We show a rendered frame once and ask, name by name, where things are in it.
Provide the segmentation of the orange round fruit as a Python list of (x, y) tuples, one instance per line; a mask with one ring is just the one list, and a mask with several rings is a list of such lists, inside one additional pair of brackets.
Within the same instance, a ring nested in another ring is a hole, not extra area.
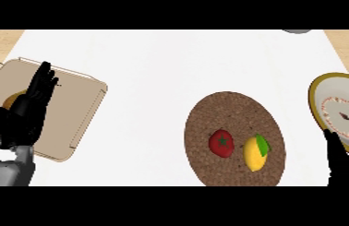
[(16, 98), (17, 98), (22, 94), (26, 94), (26, 89), (22, 90), (22, 91), (19, 91), (19, 92), (16, 92), (16, 93), (13, 93), (13, 94), (5, 98), (5, 100), (4, 100), (4, 102), (2, 102), (2, 106), (1, 106), (4, 109), (8, 110), (8, 108), (10, 108), (11, 104), (13, 104)]

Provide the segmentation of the beige square tray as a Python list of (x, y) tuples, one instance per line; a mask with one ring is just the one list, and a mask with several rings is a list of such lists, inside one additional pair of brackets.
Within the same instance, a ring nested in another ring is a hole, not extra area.
[[(10, 95), (26, 89), (38, 67), (39, 62), (23, 57), (0, 65), (0, 106)], [(78, 147), (107, 86), (79, 72), (56, 66), (51, 70), (59, 82), (45, 109), (34, 153), (53, 161), (66, 161)]]

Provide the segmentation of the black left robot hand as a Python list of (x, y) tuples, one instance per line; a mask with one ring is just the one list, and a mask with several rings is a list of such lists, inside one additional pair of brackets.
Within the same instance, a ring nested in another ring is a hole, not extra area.
[(42, 62), (26, 93), (17, 96), (8, 109), (0, 108), (0, 149), (32, 146), (36, 142), (44, 126), (45, 106), (57, 81), (50, 64)]

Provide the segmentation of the white bowl with gold rim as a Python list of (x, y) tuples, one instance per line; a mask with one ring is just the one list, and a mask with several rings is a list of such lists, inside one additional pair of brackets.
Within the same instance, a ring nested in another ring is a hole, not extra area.
[(326, 73), (315, 78), (307, 104), (319, 128), (338, 134), (349, 152), (349, 74)]

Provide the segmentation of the red tomato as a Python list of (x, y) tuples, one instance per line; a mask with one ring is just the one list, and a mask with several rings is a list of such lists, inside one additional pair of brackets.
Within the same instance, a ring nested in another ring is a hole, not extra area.
[(235, 150), (235, 143), (230, 133), (220, 129), (208, 138), (208, 148), (221, 158), (229, 158)]

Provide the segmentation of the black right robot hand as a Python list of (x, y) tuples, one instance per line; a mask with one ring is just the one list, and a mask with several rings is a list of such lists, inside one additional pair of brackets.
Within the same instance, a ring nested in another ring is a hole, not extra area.
[(349, 155), (335, 132), (323, 131), (326, 140), (326, 161), (329, 168), (328, 186), (349, 186)]

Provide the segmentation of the brown round woven placemat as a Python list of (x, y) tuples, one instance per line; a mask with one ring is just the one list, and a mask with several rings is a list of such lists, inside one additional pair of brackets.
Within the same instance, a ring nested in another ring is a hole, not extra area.
[[(270, 144), (263, 168), (252, 172), (242, 160), (242, 146), (261, 135)], [(210, 138), (235, 146), (221, 158), (208, 146)], [(184, 152), (192, 170), (205, 185), (278, 185), (285, 169), (285, 144), (281, 130), (260, 103), (248, 96), (223, 91), (201, 99), (184, 123)]]

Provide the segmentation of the yellow lemon with leaf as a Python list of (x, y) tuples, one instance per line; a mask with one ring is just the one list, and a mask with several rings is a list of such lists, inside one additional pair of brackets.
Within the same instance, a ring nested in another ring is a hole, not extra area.
[(255, 134), (246, 139), (242, 147), (242, 158), (251, 172), (261, 170), (266, 164), (269, 152), (270, 144), (264, 137)]

